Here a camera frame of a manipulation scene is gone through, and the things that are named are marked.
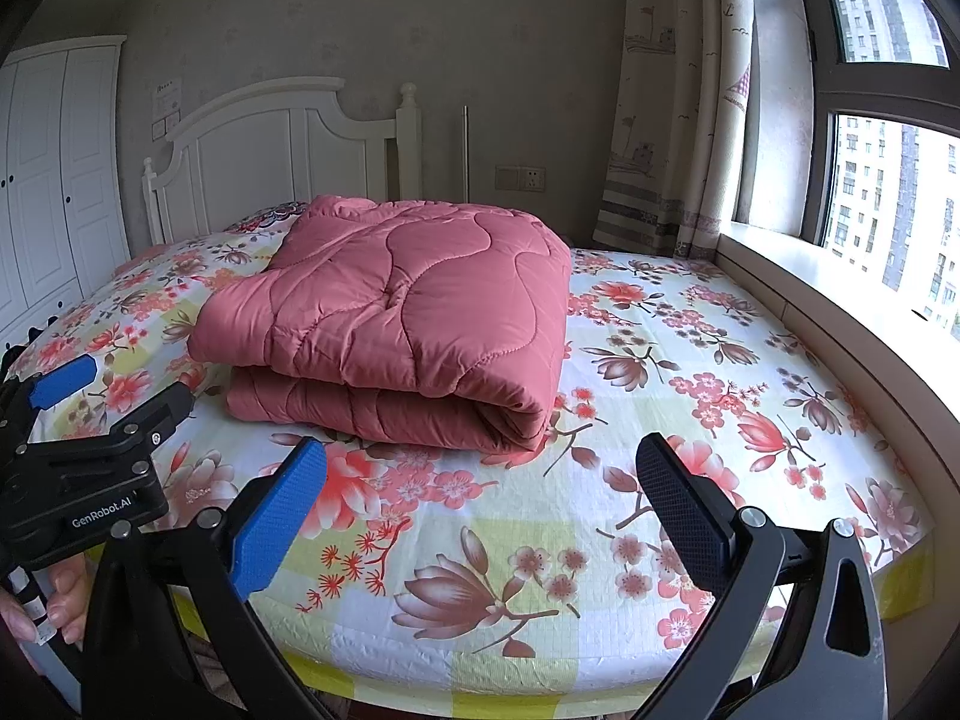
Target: floral bed sheet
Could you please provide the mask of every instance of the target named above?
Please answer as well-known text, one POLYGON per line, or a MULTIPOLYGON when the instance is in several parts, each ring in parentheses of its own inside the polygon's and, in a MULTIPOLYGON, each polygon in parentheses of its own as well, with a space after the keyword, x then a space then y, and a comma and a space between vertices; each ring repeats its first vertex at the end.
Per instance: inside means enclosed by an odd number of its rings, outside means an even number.
MULTIPOLYGON (((651 431, 738 506, 817 530, 850 519, 874 570, 932 527, 853 396, 706 263, 573 252, 560 391, 536 451, 378 445, 230 418, 229 369, 191 360, 186 338, 215 290, 266 266, 299 210, 148 252, 13 371, 97 360, 95 383, 42 413, 32 440, 106 432, 172 381, 190 386, 192 418, 154 456, 170 501, 160 527, 227 507, 302 435, 325 442, 323 492, 275 581, 251 597, 307 683, 459 717, 638 706, 713 600, 637 485, 635 447, 651 431)), ((784 604, 775 593, 744 672, 761 663, 784 604)), ((197 629, 188 602, 181 611, 197 629)))

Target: window glass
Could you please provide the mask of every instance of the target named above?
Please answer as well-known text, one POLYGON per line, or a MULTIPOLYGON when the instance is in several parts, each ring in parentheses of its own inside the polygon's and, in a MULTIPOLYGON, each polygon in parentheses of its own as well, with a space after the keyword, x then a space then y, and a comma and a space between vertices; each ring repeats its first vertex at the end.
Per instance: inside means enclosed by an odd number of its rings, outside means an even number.
POLYGON ((947 67, 943 35, 923 0, 835 1, 844 35, 846 61, 908 62, 947 67), (858 47, 864 47, 868 37, 872 57, 863 52, 854 53, 853 39, 856 38, 858 47))
POLYGON ((904 295, 920 313, 942 314, 939 326, 960 341, 960 271, 954 271, 960 262, 955 202, 960 196, 955 171, 960 139, 912 124, 878 122, 886 135, 885 150, 863 155, 856 165, 846 159, 848 135, 867 127, 867 119, 845 113, 835 122, 833 165, 842 177, 842 191, 837 186, 830 198, 824 245, 845 260, 859 255, 856 266, 867 268, 866 278, 904 295), (850 119, 856 121, 853 127, 850 119), (853 215, 863 226, 856 228, 858 235, 848 236, 853 215), (860 245, 864 233, 866 242, 860 245))

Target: window frame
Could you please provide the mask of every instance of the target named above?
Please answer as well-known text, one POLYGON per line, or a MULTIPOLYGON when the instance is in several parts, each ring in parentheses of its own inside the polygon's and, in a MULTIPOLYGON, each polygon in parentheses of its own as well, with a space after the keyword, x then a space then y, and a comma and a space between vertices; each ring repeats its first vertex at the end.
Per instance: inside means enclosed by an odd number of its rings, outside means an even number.
POLYGON ((960 41, 945 19, 949 0, 923 0, 943 36, 949 67, 895 62, 848 62, 839 6, 834 0, 803 0, 813 64, 814 121, 808 196, 800 237, 824 245, 830 188, 834 180, 837 119, 889 119, 960 137, 960 41))

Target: wardrobe door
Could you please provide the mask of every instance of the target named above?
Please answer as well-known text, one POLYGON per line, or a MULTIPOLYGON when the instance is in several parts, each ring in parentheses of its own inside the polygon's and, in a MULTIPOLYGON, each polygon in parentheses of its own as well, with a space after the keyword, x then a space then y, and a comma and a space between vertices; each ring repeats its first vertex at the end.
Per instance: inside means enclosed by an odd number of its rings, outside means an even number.
POLYGON ((13 255, 7 199, 7 123, 15 73, 16 65, 0 67, 0 328, 6 327, 27 310, 27 298, 23 295, 16 256, 13 255))
POLYGON ((76 273, 66 234, 59 117, 66 52, 17 63, 7 135, 7 191, 13 248, 27 303, 76 273))
POLYGON ((61 106, 61 178, 66 226, 83 296, 127 257, 113 138, 118 47, 71 50, 61 106))

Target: human hand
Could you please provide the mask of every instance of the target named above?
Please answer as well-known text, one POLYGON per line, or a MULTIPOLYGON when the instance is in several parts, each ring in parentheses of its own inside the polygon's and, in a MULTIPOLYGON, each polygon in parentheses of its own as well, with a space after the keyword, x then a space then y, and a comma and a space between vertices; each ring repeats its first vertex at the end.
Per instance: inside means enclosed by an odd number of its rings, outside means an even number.
MULTIPOLYGON (((54 563, 50 566, 49 576, 56 592, 47 600, 47 617, 61 629, 64 641, 72 644, 83 638, 86 606, 90 597, 90 579, 86 574, 83 555, 74 555, 54 563)), ((37 640, 37 626, 16 598, 3 590, 0 590, 0 617, 16 640, 37 640)))

